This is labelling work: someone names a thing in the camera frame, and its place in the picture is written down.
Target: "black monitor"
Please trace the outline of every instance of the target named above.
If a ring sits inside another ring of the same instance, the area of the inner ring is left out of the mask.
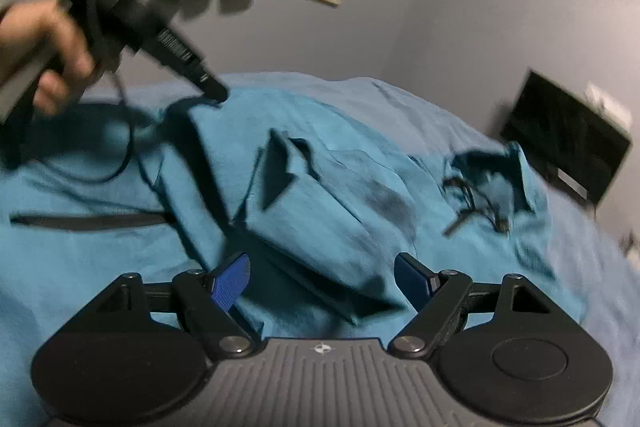
[[[554,82],[529,71],[502,132],[531,166],[575,199],[597,205],[631,147],[627,132]]]

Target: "gray wall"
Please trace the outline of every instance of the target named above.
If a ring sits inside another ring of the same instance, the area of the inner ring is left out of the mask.
[[[380,76],[411,0],[255,0],[246,12],[219,13],[218,0],[189,0],[175,23],[217,72],[303,71],[328,79]],[[169,78],[146,59],[126,59],[129,82]]]
[[[493,132],[528,68],[603,87],[640,138],[640,0],[414,0],[383,79]],[[616,235],[640,232],[639,166],[636,150],[598,211]]]

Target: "finger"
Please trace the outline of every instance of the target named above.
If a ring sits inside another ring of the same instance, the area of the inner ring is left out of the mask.
[[[33,107],[46,116],[53,116],[58,113],[58,104],[49,98],[49,95],[38,88],[36,94],[33,95]]]
[[[93,86],[104,74],[104,67],[100,62],[95,64],[95,68],[91,74],[84,78],[74,78],[74,74],[69,68],[65,68],[62,73],[62,78],[64,78],[67,82],[66,85],[70,89],[72,95],[84,93],[85,89],[90,86]]]
[[[50,70],[45,71],[40,77],[38,89],[43,90],[51,100],[61,105],[66,103],[70,94],[67,83],[57,73]]]
[[[92,73],[95,64],[86,39],[67,13],[58,7],[46,10],[42,17],[42,29],[50,35],[62,55],[65,67],[75,78],[86,78]]]

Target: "black round pad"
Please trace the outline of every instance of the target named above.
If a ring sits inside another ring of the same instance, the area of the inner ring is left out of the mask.
[[[497,421],[565,425],[594,414],[609,390],[605,351],[583,331],[518,335],[491,323],[442,347],[437,372],[460,402]]]
[[[566,355],[556,344],[537,339],[509,339],[494,350],[494,363],[510,377],[539,381],[556,377],[566,367]]]
[[[185,401],[206,357],[167,325],[136,333],[58,333],[38,350],[31,380],[50,413],[83,424],[147,421]]]

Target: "wall outlet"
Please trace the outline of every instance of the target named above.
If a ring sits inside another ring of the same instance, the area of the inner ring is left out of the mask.
[[[631,131],[633,115],[628,107],[622,105],[609,93],[594,84],[588,84],[585,91],[587,100],[602,115],[616,122],[622,129]]]
[[[626,253],[626,258],[629,263],[631,263],[631,266],[640,272],[640,250],[638,250],[637,247],[632,247],[631,250]]]

